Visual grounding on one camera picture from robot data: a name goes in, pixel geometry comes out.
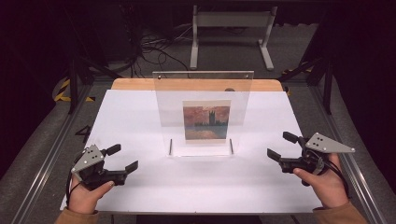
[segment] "brown sleeve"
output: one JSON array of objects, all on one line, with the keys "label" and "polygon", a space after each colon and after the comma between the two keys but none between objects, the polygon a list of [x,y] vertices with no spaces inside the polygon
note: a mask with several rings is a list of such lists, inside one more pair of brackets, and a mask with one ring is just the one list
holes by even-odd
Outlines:
[{"label": "brown sleeve", "polygon": [[324,209],[314,209],[315,218],[319,224],[366,224],[366,220],[351,202],[342,206]]},{"label": "brown sleeve", "polygon": [[65,207],[62,213],[56,219],[55,224],[96,224],[98,218],[99,214],[97,211],[95,211],[95,213],[92,215],[84,215],[72,212],[67,209],[67,207]]}]

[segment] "hazard tape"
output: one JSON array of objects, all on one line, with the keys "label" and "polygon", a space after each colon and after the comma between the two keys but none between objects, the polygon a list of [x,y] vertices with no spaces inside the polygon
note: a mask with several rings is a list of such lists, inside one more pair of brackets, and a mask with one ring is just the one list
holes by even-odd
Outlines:
[{"label": "hazard tape", "polygon": [[[58,94],[53,99],[55,102],[57,102],[57,101],[66,101],[66,102],[72,101],[72,98],[70,96],[64,96],[64,92],[66,91],[66,89],[69,85],[70,85],[70,78],[67,78],[64,81],[64,84],[62,84],[62,87],[59,89]],[[96,100],[96,97],[92,97],[92,96],[88,96],[87,99],[85,99],[86,102],[94,102],[95,100]]]}]

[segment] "clear acrylic panel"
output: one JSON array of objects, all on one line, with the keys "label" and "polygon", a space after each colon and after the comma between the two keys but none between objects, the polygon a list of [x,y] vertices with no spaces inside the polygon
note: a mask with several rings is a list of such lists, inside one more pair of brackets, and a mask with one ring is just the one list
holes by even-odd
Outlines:
[{"label": "clear acrylic panel", "polygon": [[237,153],[254,73],[154,72],[165,153]]}]

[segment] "picture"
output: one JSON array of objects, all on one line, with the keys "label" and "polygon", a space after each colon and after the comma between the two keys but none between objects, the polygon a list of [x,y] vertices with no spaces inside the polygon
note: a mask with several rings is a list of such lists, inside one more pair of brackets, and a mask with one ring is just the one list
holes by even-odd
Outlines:
[{"label": "picture", "polygon": [[204,143],[207,140],[225,142],[230,104],[230,100],[184,101],[184,129],[187,142]]}]

